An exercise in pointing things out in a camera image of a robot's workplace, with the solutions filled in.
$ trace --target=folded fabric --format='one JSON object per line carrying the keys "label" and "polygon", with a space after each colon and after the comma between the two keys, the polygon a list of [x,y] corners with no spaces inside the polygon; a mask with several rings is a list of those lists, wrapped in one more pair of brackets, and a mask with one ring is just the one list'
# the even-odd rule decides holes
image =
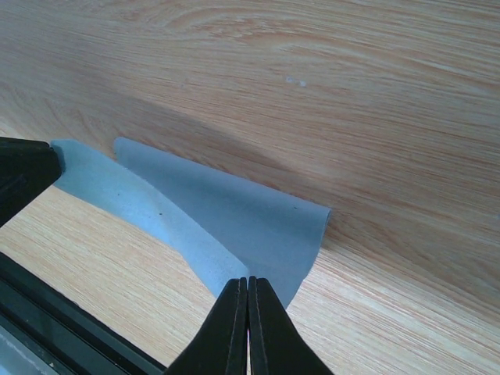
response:
{"label": "folded fabric", "polygon": [[56,187],[171,245],[215,296],[230,278],[265,277],[286,307],[318,254],[326,207],[126,138],[118,163],[74,140],[52,147]]}

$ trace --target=blue felt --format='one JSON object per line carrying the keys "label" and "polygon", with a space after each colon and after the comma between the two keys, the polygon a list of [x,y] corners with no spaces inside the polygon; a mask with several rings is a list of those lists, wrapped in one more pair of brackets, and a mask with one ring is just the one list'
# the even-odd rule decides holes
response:
{"label": "blue felt", "polygon": [[66,165],[58,188],[172,245],[215,296],[255,275],[287,306],[318,254],[326,207],[126,138],[122,166],[76,141],[52,146]]}

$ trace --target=wood grain surface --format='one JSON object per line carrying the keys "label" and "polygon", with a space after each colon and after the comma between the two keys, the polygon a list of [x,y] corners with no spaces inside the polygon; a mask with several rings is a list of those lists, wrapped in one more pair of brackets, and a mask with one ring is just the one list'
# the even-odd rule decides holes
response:
{"label": "wood grain surface", "polygon": [[[0,135],[126,136],[334,207],[288,312],[335,373],[500,373],[498,1],[3,0],[0,31]],[[213,303],[56,189],[1,236],[166,365]]]}

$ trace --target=black plastic part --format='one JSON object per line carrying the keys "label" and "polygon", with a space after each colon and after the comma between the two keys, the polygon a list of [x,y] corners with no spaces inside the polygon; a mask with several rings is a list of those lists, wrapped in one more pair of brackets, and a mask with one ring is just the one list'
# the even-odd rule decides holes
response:
{"label": "black plastic part", "polygon": [[0,227],[61,176],[45,142],[0,137]]}
{"label": "black plastic part", "polygon": [[167,375],[245,375],[247,280],[229,280],[193,341]]}
{"label": "black plastic part", "polygon": [[2,253],[0,324],[60,374],[166,369]]}
{"label": "black plastic part", "polygon": [[250,363],[253,375],[331,375],[302,340],[267,279],[248,281]]}

